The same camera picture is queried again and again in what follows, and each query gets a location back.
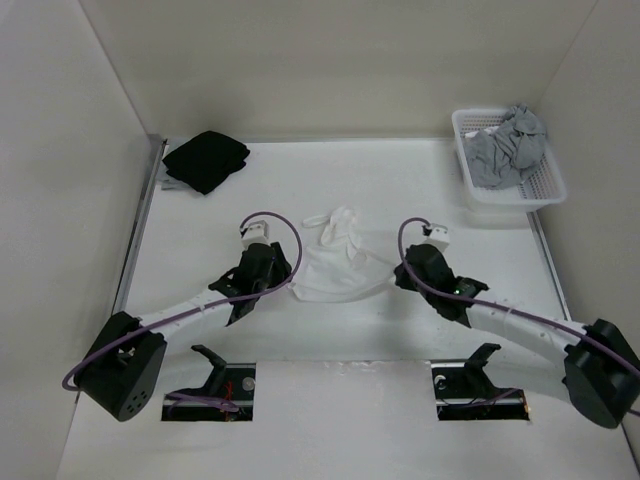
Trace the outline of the white tank top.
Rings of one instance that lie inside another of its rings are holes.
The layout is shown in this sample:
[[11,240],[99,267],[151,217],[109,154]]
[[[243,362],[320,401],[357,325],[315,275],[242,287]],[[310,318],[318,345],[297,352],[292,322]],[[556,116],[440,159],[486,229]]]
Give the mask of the white tank top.
[[357,222],[356,209],[347,205],[301,222],[303,228],[319,234],[305,247],[291,285],[298,300],[352,302],[374,295],[388,284],[393,264],[369,248]]

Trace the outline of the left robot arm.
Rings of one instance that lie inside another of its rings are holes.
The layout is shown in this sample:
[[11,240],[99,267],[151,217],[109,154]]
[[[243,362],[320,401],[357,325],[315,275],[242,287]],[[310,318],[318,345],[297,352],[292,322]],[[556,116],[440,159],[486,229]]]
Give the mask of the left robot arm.
[[234,324],[259,298],[287,285],[297,268],[277,242],[247,245],[238,266],[190,300],[140,317],[113,314],[63,386],[85,393],[116,420],[130,420],[154,392],[171,338]]

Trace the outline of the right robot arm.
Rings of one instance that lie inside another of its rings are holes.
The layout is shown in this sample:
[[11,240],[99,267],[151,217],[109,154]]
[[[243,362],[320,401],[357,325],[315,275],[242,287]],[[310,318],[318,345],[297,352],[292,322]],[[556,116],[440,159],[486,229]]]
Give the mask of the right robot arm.
[[562,371],[560,398],[592,423],[617,428],[639,398],[639,357],[621,330],[541,317],[498,302],[487,284],[457,276],[430,244],[401,247],[395,285],[417,292],[444,319],[497,335]]

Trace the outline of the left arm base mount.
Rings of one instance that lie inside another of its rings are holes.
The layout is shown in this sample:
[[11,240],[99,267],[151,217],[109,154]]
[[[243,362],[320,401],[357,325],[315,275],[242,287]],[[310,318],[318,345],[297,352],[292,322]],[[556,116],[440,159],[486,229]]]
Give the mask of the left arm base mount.
[[164,395],[164,422],[250,422],[254,417],[257,365],[229,363],[204,345],[191,350],[203,356],[210,370],[194,387]]

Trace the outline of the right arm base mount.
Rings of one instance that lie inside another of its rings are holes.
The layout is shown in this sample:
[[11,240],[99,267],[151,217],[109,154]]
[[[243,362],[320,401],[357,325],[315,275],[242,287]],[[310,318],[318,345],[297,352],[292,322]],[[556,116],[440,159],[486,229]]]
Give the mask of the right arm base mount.
[[496,387],[484,368],[501,346],[484,343],[467,359],[435,360],[431,375],[440,421],[528,421],[521,389]]

